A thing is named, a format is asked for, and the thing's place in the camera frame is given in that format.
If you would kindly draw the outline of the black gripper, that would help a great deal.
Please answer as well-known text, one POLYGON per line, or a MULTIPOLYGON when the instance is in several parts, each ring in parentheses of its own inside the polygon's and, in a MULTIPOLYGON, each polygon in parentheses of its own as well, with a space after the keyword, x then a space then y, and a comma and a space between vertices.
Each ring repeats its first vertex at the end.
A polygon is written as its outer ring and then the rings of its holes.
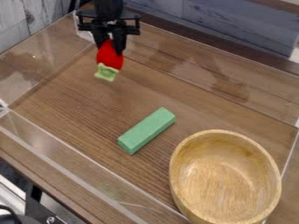
POLYGON ((120 56, 127 45, 127 35, 140 34, 140 15, 124 9, 124 0, 95 0, 92 10, 79 10, 77 27, 92 33, 97 48, 112 33, 116 55, 120 56))

